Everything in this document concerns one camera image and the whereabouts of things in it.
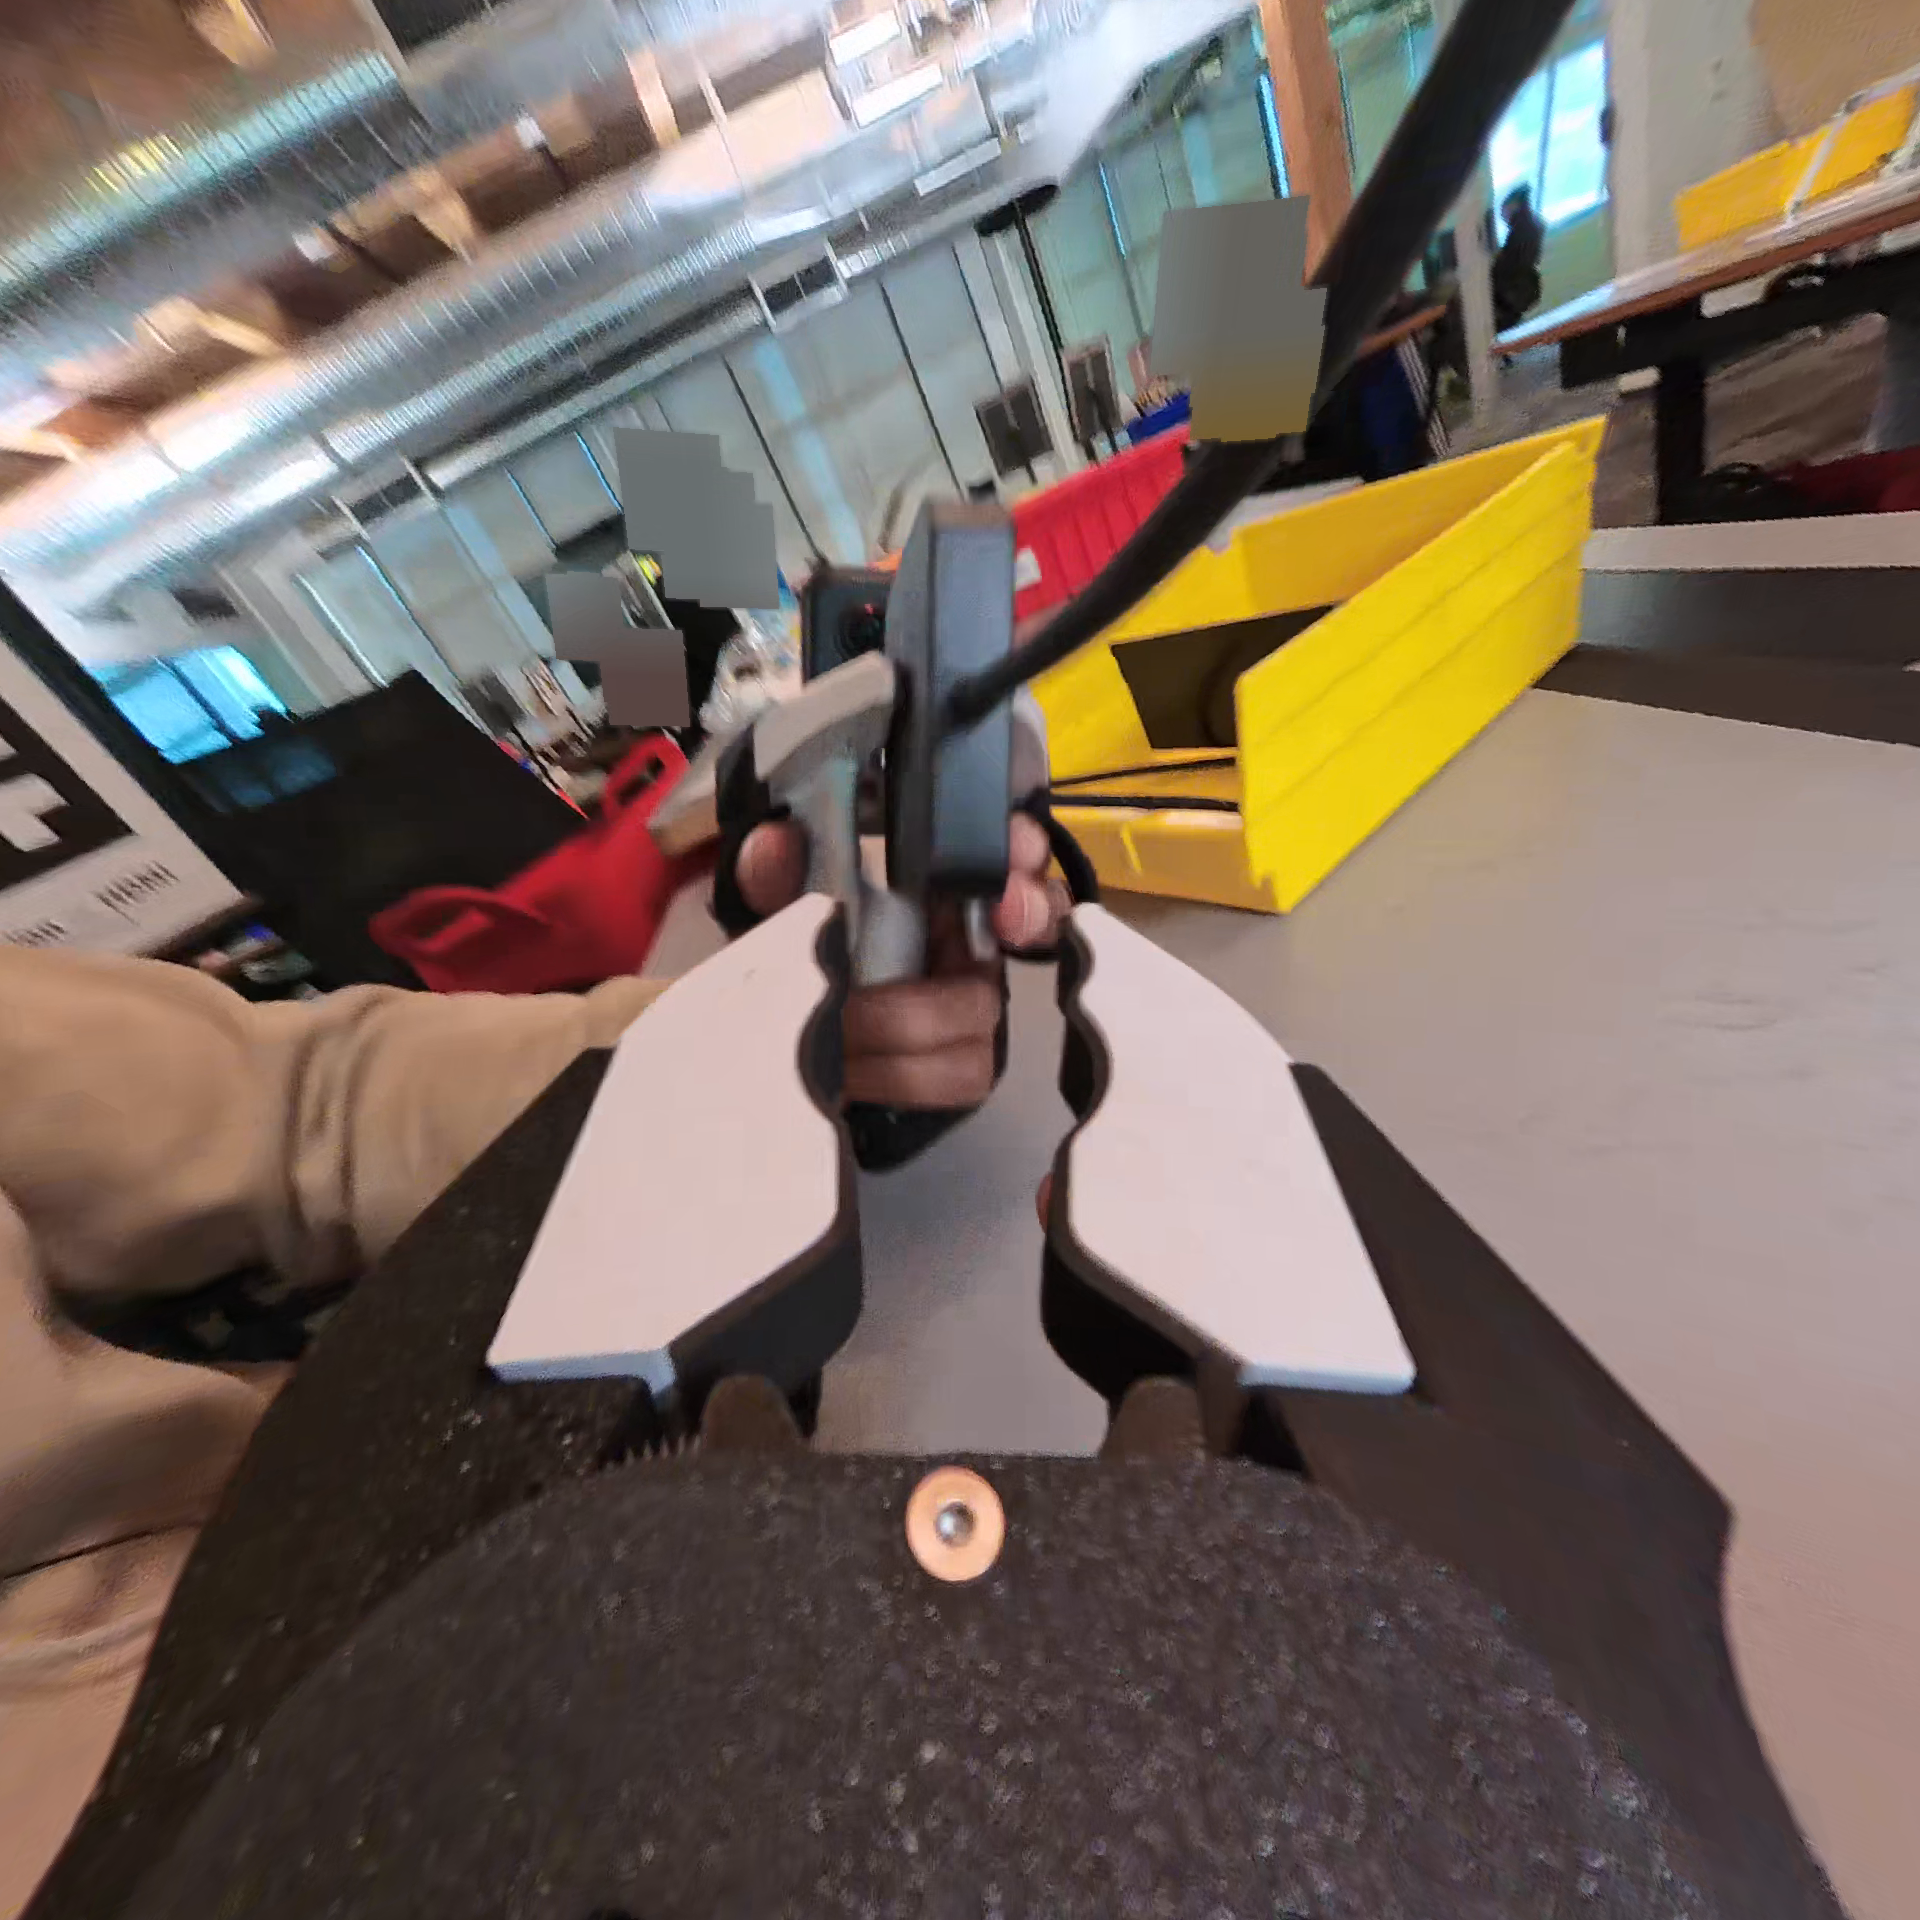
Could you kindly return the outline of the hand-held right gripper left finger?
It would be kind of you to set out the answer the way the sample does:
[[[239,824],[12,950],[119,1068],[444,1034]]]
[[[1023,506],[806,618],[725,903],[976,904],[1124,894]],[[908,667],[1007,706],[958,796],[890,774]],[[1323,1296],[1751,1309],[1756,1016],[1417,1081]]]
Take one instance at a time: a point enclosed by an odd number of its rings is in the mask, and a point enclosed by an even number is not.
[[[864,1304],[847,914],[802,898],[626,1027],[492,1329],[492,1381],[806,1389]]]

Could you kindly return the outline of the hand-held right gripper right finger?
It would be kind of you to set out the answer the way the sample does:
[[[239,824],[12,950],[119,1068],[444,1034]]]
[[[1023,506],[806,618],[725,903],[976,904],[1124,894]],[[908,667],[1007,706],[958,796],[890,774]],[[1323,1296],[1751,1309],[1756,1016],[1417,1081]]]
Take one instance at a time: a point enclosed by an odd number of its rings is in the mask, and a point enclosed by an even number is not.
[[[1127,1348],[1222,1363],[1241,1389],[1402,1396],[1413,1352],[1363,1246],[1289,1053],[1110,904],[1073,904],[1041,1280],[1094,1309],[1047,1336],[1099,1396]]]

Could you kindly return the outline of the grey metal hdmi switch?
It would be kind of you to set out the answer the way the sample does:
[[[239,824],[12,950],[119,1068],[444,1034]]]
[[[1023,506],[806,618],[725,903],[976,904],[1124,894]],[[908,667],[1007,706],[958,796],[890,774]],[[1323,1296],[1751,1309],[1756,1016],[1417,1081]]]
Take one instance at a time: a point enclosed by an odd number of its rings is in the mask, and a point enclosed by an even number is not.
[[[908,536],[881,655],[896,707],[881,745],[889,889],[916,904],[997,903],[1007,879],[1016,713],[958,729],[958,687],[1016,647],[1016,519],[928,496]]]

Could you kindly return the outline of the yellow plastic bin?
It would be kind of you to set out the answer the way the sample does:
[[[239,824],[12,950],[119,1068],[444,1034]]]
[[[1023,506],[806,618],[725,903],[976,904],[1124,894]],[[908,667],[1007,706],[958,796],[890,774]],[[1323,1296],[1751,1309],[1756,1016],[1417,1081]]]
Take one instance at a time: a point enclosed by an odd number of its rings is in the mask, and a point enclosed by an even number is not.
[[[1674,243],[1703,248],[1743,231],[1797,222],[1815,200],[1916,161],[1916,74],[1847,100],[1815,132],[1774,140],[1674,194]]]
[[[1039,674],[1050,813],[1113,894],[1295,910],[1582,624],[1605,416],[1504,442],[1203,543]],[[1156,752],[1113,641],[1328,605],[1236,687],[1236,752]]]

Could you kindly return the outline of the person's left forearm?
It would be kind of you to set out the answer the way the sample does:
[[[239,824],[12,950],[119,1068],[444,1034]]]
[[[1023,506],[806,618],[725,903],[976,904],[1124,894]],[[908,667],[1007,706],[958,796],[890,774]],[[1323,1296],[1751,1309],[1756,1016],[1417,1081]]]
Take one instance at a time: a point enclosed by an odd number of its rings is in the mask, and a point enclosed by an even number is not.
[[[3,950],[3,1329],[377,1264],[538,1092],[660,996],[333,989],[250,1005],[174,963]]]

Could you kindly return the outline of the person's left hand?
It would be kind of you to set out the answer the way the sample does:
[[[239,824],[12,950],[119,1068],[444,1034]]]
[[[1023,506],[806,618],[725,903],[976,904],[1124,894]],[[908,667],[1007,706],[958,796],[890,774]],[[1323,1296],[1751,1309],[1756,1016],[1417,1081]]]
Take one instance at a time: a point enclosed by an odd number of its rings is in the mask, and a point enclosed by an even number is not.
[[[1007,818],[1007,874],[987,914],[939,903],[923,914],[923,973],[847,1000],[847,1106],[971,1112],[1002,1081],[1006,969],[1050,956],[1070,914],[1039,818]]]

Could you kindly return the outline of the red bin with white label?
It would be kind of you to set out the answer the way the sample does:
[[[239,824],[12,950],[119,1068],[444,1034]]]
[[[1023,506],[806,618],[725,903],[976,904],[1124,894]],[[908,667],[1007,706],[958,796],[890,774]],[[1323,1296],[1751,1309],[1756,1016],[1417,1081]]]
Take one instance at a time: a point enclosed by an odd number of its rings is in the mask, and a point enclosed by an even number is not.
[[[1169,425],[1041,492],[1016,500],[1016,618],[1039,618],[1084,592],[1152,519],[1187,469],[1187,425]]]

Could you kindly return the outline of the red plastic basket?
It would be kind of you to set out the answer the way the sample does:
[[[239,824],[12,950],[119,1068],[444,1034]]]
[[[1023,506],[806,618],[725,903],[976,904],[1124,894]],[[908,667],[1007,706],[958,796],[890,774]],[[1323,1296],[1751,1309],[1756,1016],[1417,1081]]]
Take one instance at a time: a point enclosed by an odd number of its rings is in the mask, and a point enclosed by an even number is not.
[[[492,889],[418,889],[364,933],[431,996],[574,996],[642,973],[703,856],[660,856],[654,818],[689,761],[647,733],[612,768],[595,818]]]

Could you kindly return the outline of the black panel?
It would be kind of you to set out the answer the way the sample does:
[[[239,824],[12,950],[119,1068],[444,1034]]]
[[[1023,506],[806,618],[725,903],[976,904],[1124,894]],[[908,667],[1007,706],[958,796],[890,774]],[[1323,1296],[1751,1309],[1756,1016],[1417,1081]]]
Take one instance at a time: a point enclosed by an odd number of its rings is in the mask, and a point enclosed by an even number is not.
[[[369,922],[418,889],[496,889],[585,818],[473,729],[437,687],[398,674],[314,716],[178,766],[215,865],[321,986],[418,986]]]

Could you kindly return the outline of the white tag sign board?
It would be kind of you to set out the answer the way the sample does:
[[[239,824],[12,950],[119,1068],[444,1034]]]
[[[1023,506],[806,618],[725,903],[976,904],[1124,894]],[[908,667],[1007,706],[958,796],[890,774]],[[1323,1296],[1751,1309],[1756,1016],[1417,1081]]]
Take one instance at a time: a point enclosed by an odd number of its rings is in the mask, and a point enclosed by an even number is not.
[[[211,813],[0,586],[0,937],[182,956],[260,914]]]

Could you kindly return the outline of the wooden table black legs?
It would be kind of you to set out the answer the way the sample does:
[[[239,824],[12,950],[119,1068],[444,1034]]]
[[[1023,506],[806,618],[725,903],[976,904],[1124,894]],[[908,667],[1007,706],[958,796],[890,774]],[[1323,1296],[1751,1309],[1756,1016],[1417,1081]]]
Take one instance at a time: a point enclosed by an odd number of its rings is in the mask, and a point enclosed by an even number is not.
[[[1504,356],[1560,353],[1582,390],[1651,373],[1659,519],[1695,500],[1708,469],[1708,376],[1805,328],[1886,313],[1920,288],[1916,173],[1847,186],[1811,213],[1735,231],[1498,333]]]

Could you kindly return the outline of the silver ventilation duct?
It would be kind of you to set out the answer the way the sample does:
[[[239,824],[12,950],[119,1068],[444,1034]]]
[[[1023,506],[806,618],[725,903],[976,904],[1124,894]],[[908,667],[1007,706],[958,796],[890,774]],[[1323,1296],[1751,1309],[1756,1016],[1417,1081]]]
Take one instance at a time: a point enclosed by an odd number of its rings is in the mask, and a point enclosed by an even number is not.
[[[235,111],[107,154],[3,234],[3,362],[81,356],[206,277],[308,231],[381,231],[464,200],[483,234],[642,166],[720,110],[820,74],[826,33],[618,40],[576,29],[457,37],[398,74],[364,51]]]

